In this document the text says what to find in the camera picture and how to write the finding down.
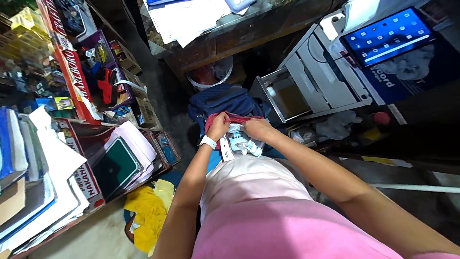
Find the pink shirt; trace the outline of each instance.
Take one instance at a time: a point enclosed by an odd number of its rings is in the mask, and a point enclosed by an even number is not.
[[[207,215],[192,258],[401,259],[336,211],[311,200],[263,198]],[[460,259],[444,253],[412,259]]]

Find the hand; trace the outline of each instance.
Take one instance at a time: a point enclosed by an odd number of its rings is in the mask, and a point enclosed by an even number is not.
[[[249,137],[265,143],[273,139],[276,133],[279,133],[279,131],[274,129],[265,119],[252,118],[242,124],[244,126],[244,132],[246,132]]]
[[[229,119],[229,116],[225,112],[221,112],[217,115],[206,135],[215,142],[221,139],[225,133],[227,133],[230,126],[230,122],[224,123],[226,119]]]

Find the tablet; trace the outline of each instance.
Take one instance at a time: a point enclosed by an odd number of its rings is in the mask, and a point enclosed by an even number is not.
[[[435,40],[434,31],[413,7],[340,37],[361,68],[387,61]]]

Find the red cloth bag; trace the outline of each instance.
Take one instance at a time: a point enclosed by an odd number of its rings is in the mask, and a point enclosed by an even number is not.
[[[229,118],[226,119],[224,121],[224,123],[227,123],[227,122],[230,122],[230,123],[242,123],[242,122],[248,121],[248,120],[250,120],[252,118],[256,118],[256,119],[263,119],[264,118],[264,117],[261,117],[261,116],[243,117],[243,116],[240,116],[238,114],[231,113],[231,112],[227,112],[227,111],[224,111],[224,112],[229,116]],[[216,113],[213,113],[213,114],[209,115],[209,117],[206,120],[206,126],[205,126],[205,129],[204,129],[205,134],[207,134],[207,131],[209,130],[209,128],[213,124],[214,118],[219,114],[220,114],[220,112],[216,112]],[[220,150],[220,140],[217,141],[216,149]]]

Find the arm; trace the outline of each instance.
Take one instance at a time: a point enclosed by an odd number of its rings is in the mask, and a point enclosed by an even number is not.
[[[207,136],[216,142],[221,139],[230,124],[224,124],[226,118],[228,115],[225,112],[214,118]],[[192,256],[195,244],[196,213],[203,193],[207,164],[212,150],[209,145],[202,145],[182,176],[156,243],[154,259],[181,259]]]
[[[243,123],[246,133],[276,148],[358,227],[404,258],[427,252],[460,255],[460,247],[368,186],[347,169],[293,141],[262,119]]]

